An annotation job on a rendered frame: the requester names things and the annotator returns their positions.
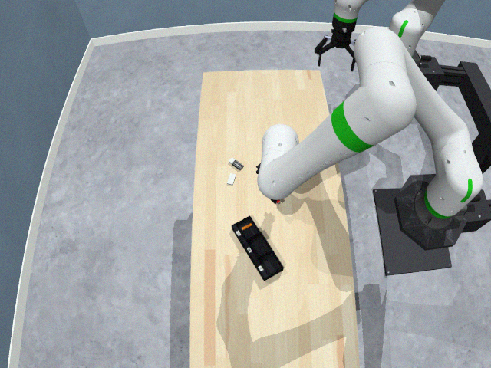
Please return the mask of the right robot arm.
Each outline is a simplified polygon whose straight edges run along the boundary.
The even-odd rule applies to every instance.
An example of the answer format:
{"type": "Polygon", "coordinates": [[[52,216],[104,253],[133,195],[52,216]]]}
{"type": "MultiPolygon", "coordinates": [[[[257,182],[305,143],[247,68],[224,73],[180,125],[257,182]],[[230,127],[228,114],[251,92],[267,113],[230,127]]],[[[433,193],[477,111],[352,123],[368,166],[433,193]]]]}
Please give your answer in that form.
{"type": "MultiPolygon", "coordinates": [[[[334,16],[332,27],[341,33],[355,30],[358,12],[369,0],[334,0],[334,16]]],[[[415,50],[419,39],[430,27],[445,0],[412,0],[402,11],[396,13],[389,29],[403,42],[410,56],[419,67],[423,61],[431,61],[432,57],[420,55],[415,50]]]]}

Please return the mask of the black rack of three bins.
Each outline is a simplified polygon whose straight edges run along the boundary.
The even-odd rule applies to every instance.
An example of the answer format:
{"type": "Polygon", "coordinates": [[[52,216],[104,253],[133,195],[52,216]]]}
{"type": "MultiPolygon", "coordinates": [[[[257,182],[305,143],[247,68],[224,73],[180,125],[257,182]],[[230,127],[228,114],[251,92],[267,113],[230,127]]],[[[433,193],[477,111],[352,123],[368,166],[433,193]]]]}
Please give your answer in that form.
{"type": "Polygon", "coordinates": [[[251,216],[248,216],[231,226],[263,281],[266,281],[283,271],[284,267],[282,263],[272,250],[262,232],[259,231],[251,216]],[[252,223],[252,226],[242,230],[243,227],[250,223],[252,223]]]}

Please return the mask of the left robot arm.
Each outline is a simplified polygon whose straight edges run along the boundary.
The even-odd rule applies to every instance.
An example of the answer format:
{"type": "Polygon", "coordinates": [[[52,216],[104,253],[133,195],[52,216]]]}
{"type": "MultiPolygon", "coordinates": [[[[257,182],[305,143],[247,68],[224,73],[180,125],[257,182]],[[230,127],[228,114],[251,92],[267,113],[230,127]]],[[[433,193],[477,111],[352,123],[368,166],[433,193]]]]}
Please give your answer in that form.
{"type": "Polygon", "coordinates": [[[401,39],[390,29],[368,28],[354,43],[360,87],[301,142],[285,124],[262,138],[257,184],[267,198],[288,197],[321,171],[379,144],[413,118],[428,136],[436,175],[414,199],[428,229],[463,221],[469,202],[481,200],[483,174],[469,130],[433,89],[401,39]],[[416,104],[417,102],[417,104],[416,104]],[[285,153],[285,154],[284,154],[285,153]]]}

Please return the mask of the black eraser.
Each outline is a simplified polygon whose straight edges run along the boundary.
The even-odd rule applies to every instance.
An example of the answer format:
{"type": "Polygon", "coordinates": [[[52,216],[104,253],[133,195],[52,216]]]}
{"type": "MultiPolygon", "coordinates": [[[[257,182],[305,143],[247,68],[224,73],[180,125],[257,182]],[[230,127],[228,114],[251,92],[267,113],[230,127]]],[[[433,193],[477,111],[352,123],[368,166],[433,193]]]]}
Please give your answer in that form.
{"type": "Polygon", "coordinates": [[[239,171],[243,168],[243,165],[233,158],[229,160],[229,163],[236,167],[239,171]]]}

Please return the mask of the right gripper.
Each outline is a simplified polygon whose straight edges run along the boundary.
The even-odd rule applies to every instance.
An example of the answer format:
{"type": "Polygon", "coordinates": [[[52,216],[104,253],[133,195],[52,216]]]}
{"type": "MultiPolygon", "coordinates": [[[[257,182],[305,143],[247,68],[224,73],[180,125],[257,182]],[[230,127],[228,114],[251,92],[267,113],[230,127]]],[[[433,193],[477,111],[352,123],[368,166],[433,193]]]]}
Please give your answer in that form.
{"type": "Polygon", "coordinates": [[[351,71],[353,71],[356,60],[354,59],[354,52],[349,45],[352,44],[354,46],[355,41],[356,39],[354,39],[354,41],[351,41],[351,33],[349,34],[341,33],[333,29],[332,36],[328,37],[327,35],[325,35],[323,40],[315,48],[315,53],[317,54],[317,56],[319,56],[318,66],[320,67],[321,55],[324,54],[326,51],[334,47],[345,48],[349,52],[349,54],[353,57],[353,61],[351,64],[351,71]],[[326,42],[328,42],[329,40],[331,40],[331,42],[325,45],[326,42]]]}

